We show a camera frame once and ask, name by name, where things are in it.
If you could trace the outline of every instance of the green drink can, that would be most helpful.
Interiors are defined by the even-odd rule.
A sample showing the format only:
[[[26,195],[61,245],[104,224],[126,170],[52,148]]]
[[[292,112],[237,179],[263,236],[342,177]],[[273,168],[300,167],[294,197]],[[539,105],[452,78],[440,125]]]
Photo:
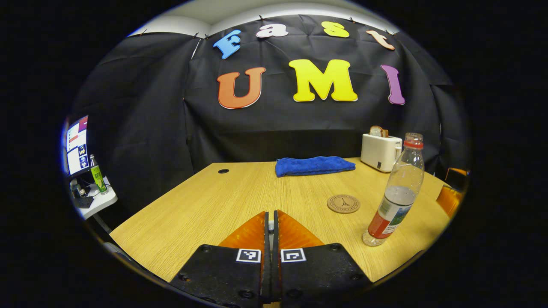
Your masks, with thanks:
[[[95,180],[95,183],[97,184],[97,187],[99,188],[99,192],[101,192],[102,195],[106,194],[106,185],[105,182],[102,179],[101,170],[99,169],[99,165],[97,164],[97,161],[95,160],[95,156],[91,154],[89,156],[89,170],[91,170],[93,179]]]

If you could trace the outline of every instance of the orange letter u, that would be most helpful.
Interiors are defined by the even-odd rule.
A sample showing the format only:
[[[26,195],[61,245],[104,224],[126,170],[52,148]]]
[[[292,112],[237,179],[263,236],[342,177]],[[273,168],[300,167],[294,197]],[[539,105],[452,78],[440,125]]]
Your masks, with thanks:
[[[261,75],[266,69],[264,67],[254,67],[246,70],[249,76],[249,92],[242,97],[234,96],[234,85],[238,72],[226,73],[219,76],[219,103],[227,109],[245,108],[256,102],[261,96]]]

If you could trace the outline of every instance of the black fabric backdrop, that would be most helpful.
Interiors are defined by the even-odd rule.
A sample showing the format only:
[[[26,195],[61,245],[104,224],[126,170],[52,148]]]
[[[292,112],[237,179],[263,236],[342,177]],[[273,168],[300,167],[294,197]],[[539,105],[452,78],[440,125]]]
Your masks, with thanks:
[[[327,35],[322,21],[342,24],[350,37]],[[268,24],[284,24],[289,34],[257,38]],[[222,60],[213,44],[234,29],[242,31],[240,50]],[[368,30],[384,35],[396,50],[381,46]],[[330,16],[290,15],[198,40],[177,33],[126,38],[91,73],[76,100],[73,119],[90,115],[89,151],[132,212],[214,162],[359,156],[361,136],[373,125],[400,138],[421,133],[426,169],[440,178],[448,167],[469,168],[462,103],[436,61],[405,33],[390,35]],[[348,61],[358,100],[321,100],[311,89],[314,101],[294,101],[296,75],[288,64],[296,59],[309,59],[322,72],[330,60]],[[405,105],[388,102],[380,65],[399,70]],[[258,66],[266,68],[258,101],[223,108],[216,79],[239,72],[235,95],[243,96],[249,89],[244,72]]]

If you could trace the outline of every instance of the bottle label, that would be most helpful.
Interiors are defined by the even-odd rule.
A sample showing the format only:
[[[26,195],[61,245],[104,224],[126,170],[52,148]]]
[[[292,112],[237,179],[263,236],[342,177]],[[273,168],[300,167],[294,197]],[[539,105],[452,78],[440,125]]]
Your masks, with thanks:
[[[386,197],[369,224],[368,232],[375,238],[386,238],[394,232],[405,218],[413,204],[401,206],[390,202]]]
[[[102,179],[101,170],[99,169],[99,166],[93,166],[90,168],[92,171],[93,179],[95,180],[95,183],[99,187],[99,192],[106,191],[105,182]]]

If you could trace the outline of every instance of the colorful letter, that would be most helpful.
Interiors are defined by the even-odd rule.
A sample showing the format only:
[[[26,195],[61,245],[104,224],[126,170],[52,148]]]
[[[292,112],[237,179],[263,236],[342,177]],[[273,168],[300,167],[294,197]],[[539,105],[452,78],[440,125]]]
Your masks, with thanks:
[[[331,36],[338,36],[338,37],[350,36],[350,33],[348,33],[348,31],[346,30],[343,30],[344,26],[338,22],[324,21],[322,22],[322,27],[324,27],[323,31],[325,31],[325,33]]]
[[[396,49],[394,46],[388,44],[385,40],[386,40],[386,37],[378,34],[375,30],[369,30],[369,31],[366,31],[366,33],[368,34],[371,34],[373,36],[373,38],[377,41],[377,43],[381,44],[383,47],[385,47],[386,49],[390,49],[390,50],[394,50]]]
[[[242,31],[234,30],[213,44],[213,47],[217,47],[221,50],[223,60],[228,58],[240,48],[240,45],[232,45],[240,42],[240,38],[236,36],[236,34],[240,33],[242,33]]]
[[[406,100],[402,96],[402,89],[399,87],[398,70],[389,65],[381,65],[381,69],[386,73],[388,78],[388,85],[390,87],[390,95],[388,101],[391,104],[403,105]]]
[[[327,63],[325,73],[322,73],[310,60],[293,60],[289,66],[295,69],[297,75],[297,94],[293,95],[295,101],[313,101],[314,93],[310,92],[311,84],[322,100],[327,98],[331,85],[335,90],[331,98],[336,101],[356,101],[358,95],[352,90],[350,63],[345,60],[331,60]]]
[[[245,108],[256,102],[261,96],[261,76],[266,69],[264,67],[254,67],[246,70],[249,76],[249,91],[245,96],[234,96],[234,84],[238,78],[238,72],[227,73],[219,76],[219,104],[227,109]]]
[[[286,36],[289,32],[286,31],[286,26],[282,24],[265,25],[259,28],[261,31],[257,32],[257,37],[271,37],[271,36]]]

